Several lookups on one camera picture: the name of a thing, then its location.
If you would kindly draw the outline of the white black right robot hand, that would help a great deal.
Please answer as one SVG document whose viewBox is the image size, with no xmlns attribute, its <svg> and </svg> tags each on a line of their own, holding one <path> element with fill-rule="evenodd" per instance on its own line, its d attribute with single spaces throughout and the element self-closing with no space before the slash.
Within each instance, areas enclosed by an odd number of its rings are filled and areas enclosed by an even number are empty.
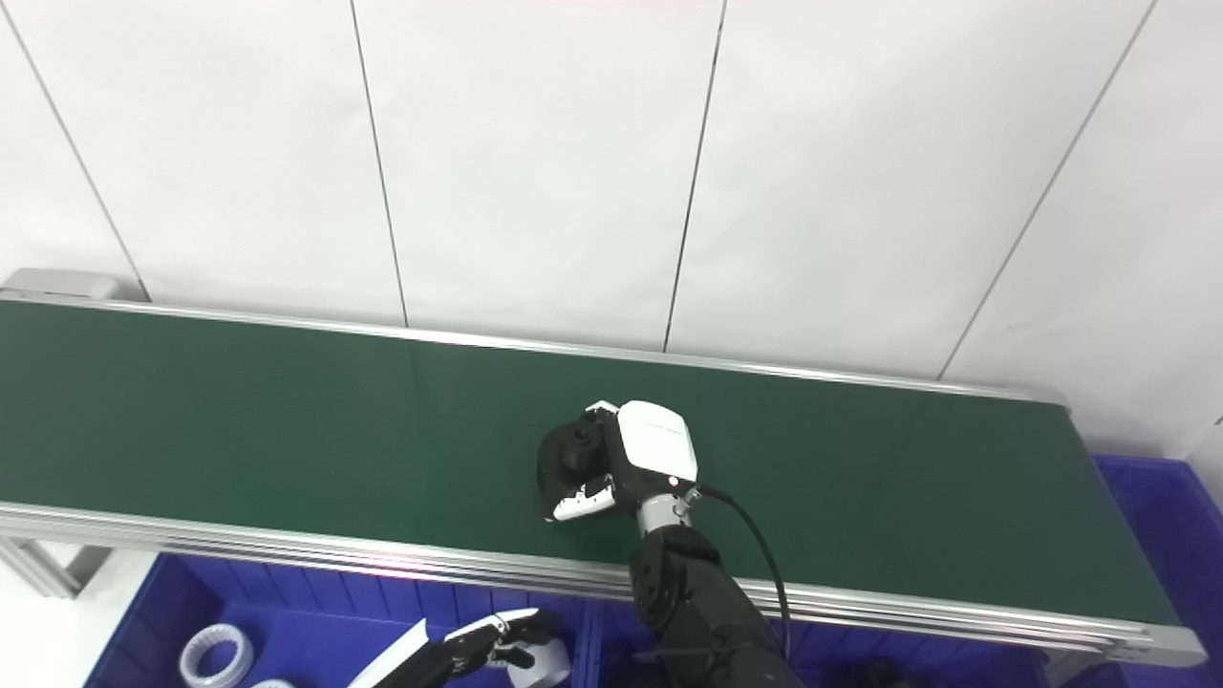
<svg viewBox="0 0 1223 688">
<path fill-rule="evenodd" d="M 647 534 L 689 525 L 686 502 L 697 488 L 698 464 L 687 423 L 676 411 L 643 400 L 600 400 L 545 434 L 536 479 L 547 521 L 624 510 Z"/>
</svg>

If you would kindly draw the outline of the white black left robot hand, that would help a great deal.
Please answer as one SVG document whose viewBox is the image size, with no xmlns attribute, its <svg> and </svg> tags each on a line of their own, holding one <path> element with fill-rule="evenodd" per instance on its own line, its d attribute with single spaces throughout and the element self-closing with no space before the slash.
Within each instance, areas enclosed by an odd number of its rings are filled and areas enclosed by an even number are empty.
<svg viewBox="0 0 1223 688">
<path fill-rule="evenodd" d="M 512 687 L 559 687 L 572 675 L 556 635 L 563 615 L 520 607 L 486 615 L 432 639 L 422 620 L 383 650 L 350 687 L 445 687 L 483 668 L 506 671 Z"/>
</svg>

